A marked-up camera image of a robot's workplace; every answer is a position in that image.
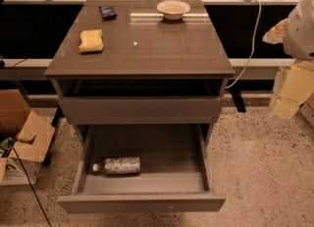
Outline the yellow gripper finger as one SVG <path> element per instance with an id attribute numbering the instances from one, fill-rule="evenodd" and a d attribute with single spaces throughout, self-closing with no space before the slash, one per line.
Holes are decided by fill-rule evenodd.
<path id="1" fill-rule="evenodd" d="M 275 77 L 271 115 L 282 121 L 291 119 L 313 92 L 313 62 L 302 61 L 281 68 Z"/>
<path id="2" fill-rule="evenodd" d="M 269 29 L 263 36 L 262 40 L 269 44 L 279 44 L 284 40 L 287 20 L 283 19 Z"/>

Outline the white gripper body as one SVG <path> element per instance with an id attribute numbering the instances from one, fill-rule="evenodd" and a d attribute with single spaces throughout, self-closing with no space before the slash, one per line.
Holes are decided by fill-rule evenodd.
<path id="1" fill-rule="evenodd" d="M 284 51 L 299 60 L 314 60 L 314 8 L 295 8 L 288 16 Z"/>

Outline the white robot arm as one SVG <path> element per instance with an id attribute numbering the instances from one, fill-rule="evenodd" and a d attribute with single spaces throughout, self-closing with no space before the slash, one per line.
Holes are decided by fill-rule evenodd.
<path id="1" fill-rule="evenodd" d="M 314 0 L 300 0 L 288 17 L 263 36 L 270 44 L 281 43 L 295 59 L 276 73 L 269 118 L 274 124 L 291 119 L 314 92 Z"/>

